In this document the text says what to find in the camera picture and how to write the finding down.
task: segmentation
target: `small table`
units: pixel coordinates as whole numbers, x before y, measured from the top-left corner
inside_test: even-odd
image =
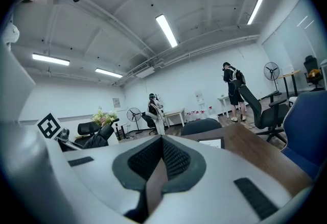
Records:
[[[184,127],[185,124],[184,124],[184,119],[183,119],[183,116],[182,116],[184,114],[184,108],[182,108],[180,110],[175,110],[175,111],[171,111],[171,112],[166,112],[165,113],[165,117],[167,118],[166,119],[166,123],[167,123],[168,128],[170,127],[169,121],[168,121],[168,117],[174,116],[174,115],[178,115],[178,114],[179,114],[180,120],[182,122],[182,125]]]
[[[300,72],[301,70],[297,70],[297,71],[294,71],[292,73],[289,73],[289,74],[286,74],[286,75],[283,75],[283,76],[280,76],[278,77],[278,79],[281,79],[283,78],[284,79],[284,83],[285,83],[285,88],[286,88],[286,95],[287,95],[287,99],[290,97],[289,94],[288,94],[288,88],[287,88],[287,83],[286,83],[286,77],[288,76],[292,76],[292,81],[293,81],[293,87],[294,87],[294,93],[295,93],[295,96],[297,96],[297,89],[296,89],[296,83],[295,83],[295,78],[294,78],[294,75],[298,72]]]
[[[116,127],[116,130],[117,130],[117,135],[118,135],[118,139],[121,140],[121,136],[119,134],[119,130],[118,130],[118,127],[122,128],[122,132],[123,132],[123,136],[124,136],[124,139],[126,139],[126,135],[125,135],[125,131],[124,131],[124,125],[126,125],[127,123],[123,123],[123,124],[118,124],[118,123],[115,123],[114,124],[114,127]]]
[[[223,115],[224,115],[224,113],[226,113],[227,118],[229,118],[228,108],[227,108],[227,105],[226,105],[226,99],[227,98],[228,98],[228,96],[221,96],[221,97],[218,97],[218,100],[220,100],[220,102],[222,103],[222,106],[223,106]],[[239,110],[241,110],[241,105],[237,105],[236,108],[239,109]]]
[[[321,70],[322,70],[323,80],[325,82],[325,90],[327,90],[327,78],[326,78],[326,73],[324,71],[324,68],[327,67],[327,59],[324,59],[321,62],[320,67],[321,67]]]

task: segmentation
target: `black shorts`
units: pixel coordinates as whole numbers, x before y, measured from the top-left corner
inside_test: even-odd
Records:
[[[232,92],[232,94],[228,93],[228,97],[230,100],[230,104],[232,105],[238,105],[239,103],[243,103],[244,100],[242,99],[239,91],[235,90],[234,92]]]

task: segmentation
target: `backpack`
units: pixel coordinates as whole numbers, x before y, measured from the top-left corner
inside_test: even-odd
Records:
[[[233,72],[233,77],[230,81],[239,80],[239,81],[241,81],[242,84],[245,85],[245,77],[240,70],[237,70],[237,69],[234,70],[233,68],[230,68],[230,67],[228,69]]]

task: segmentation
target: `mesh chair back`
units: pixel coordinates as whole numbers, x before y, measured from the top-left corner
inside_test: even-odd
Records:
[[[284,120],[287,147],[320,166],[327,155],[327,91],[301,93]]]
[[[203,120],[191,121],[185,124],[182,129],[181,136],[208,132],[219,128],[221,128],[221,124],[215,119],[207,118]]]
[[[261,104],[257,98],[254,97],[252,92],[246,87],[246,85],[242,85],[239,88],[239,93],[244,98],[244,100],[249,103],[250,107],[253,110],[254,115],[254,125],[260,129],[261,124]]]
[[[312,69],[319,69],[317,58],[314,58],[312,55],[306,57],[306,61],[304,62],[304,66],[309,73]]]
[[[88,135],[99,131],[101,127],[98,126],[94,121],[87,123],[80,123],[77,127],[77,132],[79,135]]]

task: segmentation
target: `chair base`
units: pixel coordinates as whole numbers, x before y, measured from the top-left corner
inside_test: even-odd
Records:
[[[280,135],[279,133],[280,132],[283,132],[284,129],[270,129],[270,130],[267,130],[265,132],[258,132],[257,135],[269,135],[268,136],[268,139],[267,139],[267,142],[269,142],[271,140],[271,138],[273,136],[277,137],[279,140],[281,140],[283,143],[287,143],[287,141],[282,137],[282,135]]]

